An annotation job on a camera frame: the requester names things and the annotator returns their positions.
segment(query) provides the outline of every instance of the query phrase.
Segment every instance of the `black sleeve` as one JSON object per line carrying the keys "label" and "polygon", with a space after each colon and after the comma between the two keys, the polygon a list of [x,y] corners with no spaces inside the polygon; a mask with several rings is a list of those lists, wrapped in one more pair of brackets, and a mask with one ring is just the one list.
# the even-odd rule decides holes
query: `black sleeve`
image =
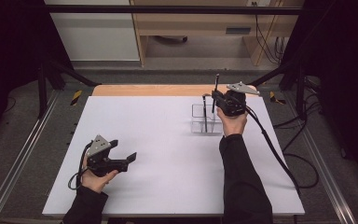
{"label": "black sleeve", "polygon": [[272,207],[249,157],[242,135],[220,141],[225,167],[224,223],[272,223]]}
{"label": "black sleeve", "polygon": [[80,186],[72,207],[63,217],[63,224],[101,224],[108,196]]}

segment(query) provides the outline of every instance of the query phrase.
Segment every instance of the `silver metal bracket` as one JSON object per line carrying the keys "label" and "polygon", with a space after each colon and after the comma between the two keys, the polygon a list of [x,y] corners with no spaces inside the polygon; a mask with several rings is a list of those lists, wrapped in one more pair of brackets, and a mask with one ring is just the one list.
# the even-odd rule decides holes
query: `silver metal bracket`
{"label": "silver metal bracket", "polygon": [[97,134],[94,141],[91,144],[91,147],[89,147],[89,150],[87,151],[87,156],[93,156],[101,151],[104,151],[105,149],[110,147],[110,143],[106,141],[102,136]]}
{"label": "silver metal bracket", "polygon": [[227,84],[227,88],[232,91],[237,91],[237,92],[241,92],[241,93],[260,95],[259,91],[256,91],[256,90],[248,87],[246,84],[244,84],[242,82],[235,83],[235,84]]}

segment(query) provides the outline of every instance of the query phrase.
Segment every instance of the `gray floor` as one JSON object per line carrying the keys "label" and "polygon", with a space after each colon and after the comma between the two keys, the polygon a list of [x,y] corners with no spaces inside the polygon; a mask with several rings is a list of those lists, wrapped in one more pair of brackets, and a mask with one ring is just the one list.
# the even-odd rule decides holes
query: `gray floor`
{"label": "gray floor", "polygon": [[[186,43],[155,38],[151,39],[149,44],[151,48],[147,53],[145,67],[118,63],[120,66],[112,67],[112,64],[108,64],[98,68],[95,65],[97,63],[94,65],[87,63],[86,66],[81,66],[78,72],[102,83],[212,84],[216,73],[221,74],[222,82],[234,83],[241,80],[246,83],[263,76],[276,66],[263,62],[259,67],[253,67],[245,50],[238,50],[243,49],[244,45],[240,38],[235,37],[190,37]],[[4,222],[4,218],[21,218],[19,222],[11,223],[27,223],[25,218],[32,219],[30,223],[36,223],[36,220],[47,223],[49,219],[55,222],[54,218],[43,216],[42,210],[73,132],[76,130],[87,96],[92,93],[92,88],[67,76],[64,77],[67,82],[64,91],[48,90],[49,95],[58,94],[57,104],[43,132],[38,136],[32,152],[26,158],[21,175],[10,189],[10,194],[0,210],[0,223],[10,223]],[[294,116],[290,104],[281,105],[269,99],[270,91],[274,91],[277,99],[284,99],[288,103],[294,101],[295,90],[279,91],[276,85],[279,79],[280,77],[276,77],[259,87],[273,124],[289,120]],[[77,90],[82,90],[83,93],[76,105],[70,105]],[[0,122],[0,187],[37,122],[37,84],[32,82],[17,88],[10,97],[8,107],[14,103],[13,99],[16,100],[16,104],[3,115]],[[315,97],[311,97],[309,105],[316,101]],[[284,147],[297,131],[298,127],[277,129],[276,134],[281,147]],[[319,113],[319,108],[310,114],[307,132],[321,152],[354,216],[355,222],[352,223],[358,223],[356,162],[341,158],[337,140],[325,117]],[[310,146],[305,141],[306,137],[301,134],[286,152],[312,161]],[[300,185],[308,185],[314,180],[312,170],[304,162],[289,157],[286,161]],[[298,218],[299,223],[351,223],[338,218],[334,199],[327,193],[328,189],[322,181],[315,188],[302,189],[301,192],[306,215]],[[290,217],[276,217],[275,222],[293,223],[293,220]]]}

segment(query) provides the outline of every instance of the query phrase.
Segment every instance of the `white tabletop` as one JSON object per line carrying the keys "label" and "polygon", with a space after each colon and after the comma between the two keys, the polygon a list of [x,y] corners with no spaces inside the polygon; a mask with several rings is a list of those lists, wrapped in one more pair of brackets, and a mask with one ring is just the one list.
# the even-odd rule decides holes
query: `white tabletop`
{"label": "white tabletop", "polygon": [[[86,144],[100,134],[118,140],[110,159],[137,152],[127,173],[117,175],[104,192],[109,217],[207,217],[223,214],[222,134],[191,132],[194,96],[91,96],[48,196],[43,214],[62,217],[76,192],[68,189]],[[247,99],[283,159],[261,97]],[[304,214],[296,189],[274,158],[260,128],[249,116],[243,135],[275,216]]]}

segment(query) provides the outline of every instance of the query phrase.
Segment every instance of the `wooden cabinet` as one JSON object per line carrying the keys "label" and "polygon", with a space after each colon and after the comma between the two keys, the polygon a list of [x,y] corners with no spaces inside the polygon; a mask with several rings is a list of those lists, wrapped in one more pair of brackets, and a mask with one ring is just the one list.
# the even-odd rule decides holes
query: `wooden cabinet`
{"label": "wooden cabinet", "polygon": [[[221,6],[246,7],[250,0],[131,0],[135,6]],[[301,7],[303,0],[271,0],[269,7]],[[255,15],[214,14],[133,14],[134,28],[142,65],[145,64],[147,39],[151,35],[241,35],[254,65],[259,65],[264,51],[256,40]],[[289,37],[297,16],[257,16],[261,34]]]}

